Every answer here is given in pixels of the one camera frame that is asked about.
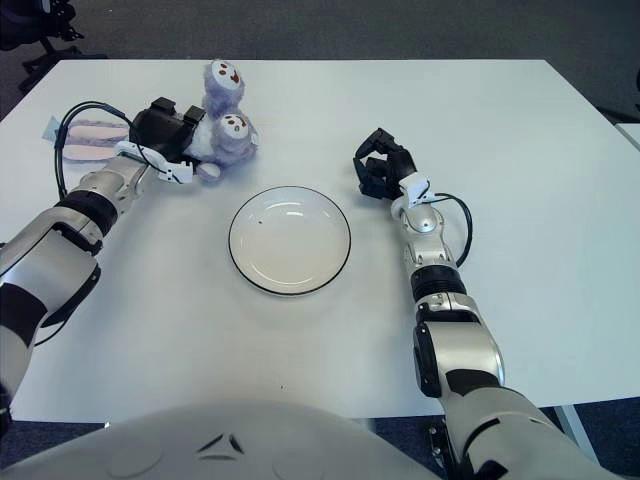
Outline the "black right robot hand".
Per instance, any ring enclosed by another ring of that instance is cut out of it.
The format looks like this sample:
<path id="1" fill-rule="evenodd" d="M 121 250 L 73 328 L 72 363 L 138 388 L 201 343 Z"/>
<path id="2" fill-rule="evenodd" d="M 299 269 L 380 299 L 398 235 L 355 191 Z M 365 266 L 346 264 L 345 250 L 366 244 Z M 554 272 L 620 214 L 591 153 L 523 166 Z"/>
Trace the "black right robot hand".
<path id="1" fill-rule="evenodd" d="M 417 172 L 409 151 L 382 128 L 376 129 L 358 147 L 353 164 L 360 192 L 376 199 L 401 197 L 400 181 Z"/>

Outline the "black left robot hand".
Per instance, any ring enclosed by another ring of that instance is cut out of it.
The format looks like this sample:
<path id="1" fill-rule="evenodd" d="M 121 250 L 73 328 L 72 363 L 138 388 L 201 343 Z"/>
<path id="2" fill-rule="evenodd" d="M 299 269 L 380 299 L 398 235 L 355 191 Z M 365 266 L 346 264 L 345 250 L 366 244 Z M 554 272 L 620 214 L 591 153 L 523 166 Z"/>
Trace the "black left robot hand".
<path id="1" fill-rule="evenodd" d="M 194 131 L 205 116 L 205 111 L 192 105 L 183 114 L 175 109 L 176 103 L 159 97 L 151 105 L 140 111 L 132 121 L 130 140 L 141 147 L 149 147 L 160 153 L 172 164 L 186 161 L 192 165 L 195 160 L 184 153 L 190 145 Z"/>

